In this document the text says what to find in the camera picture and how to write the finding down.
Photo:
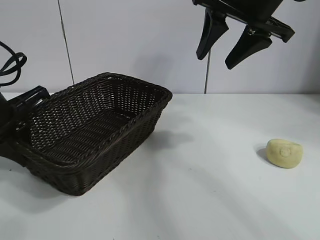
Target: black mechanical part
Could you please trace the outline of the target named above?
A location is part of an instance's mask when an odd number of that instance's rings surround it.
[[[199,60],[204,59],[216,41],[229,29],[226,17],[246,24],[240,40],[225,61],[229,69],[252,54],[268,48],[272,44],[271,35],[287,43],[295,34],[290,26],[272,17],[283,0],[192,0],[192,2],[194,5],[206,8],[203,32],[196,52]]]
[[[225,64],[231,70],[251,55],[267,49],[271,44],[270,33],[260,29],[254,30],[247,25],[239,41],[226,58]]]
[[[205,58],[215,42],[229,30],[226,23],[227,15],[205,9],[203,32],[196,55],[199,60]]]

